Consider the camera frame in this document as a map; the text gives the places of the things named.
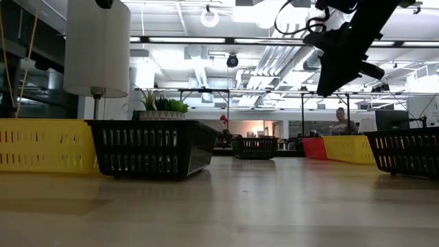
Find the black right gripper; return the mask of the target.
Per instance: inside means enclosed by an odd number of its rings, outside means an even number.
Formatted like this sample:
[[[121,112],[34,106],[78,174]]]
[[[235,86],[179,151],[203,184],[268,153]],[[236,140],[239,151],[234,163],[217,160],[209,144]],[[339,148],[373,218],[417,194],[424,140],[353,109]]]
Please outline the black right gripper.
[[[303,42],[322,51],[317,89],[320,96],[330,96],[363,74],[376,79],[384,76],[383,69],[366,62],[366,52],[373,39],[364,36],[349,23],[344,23],[338,30],[310,33]]]

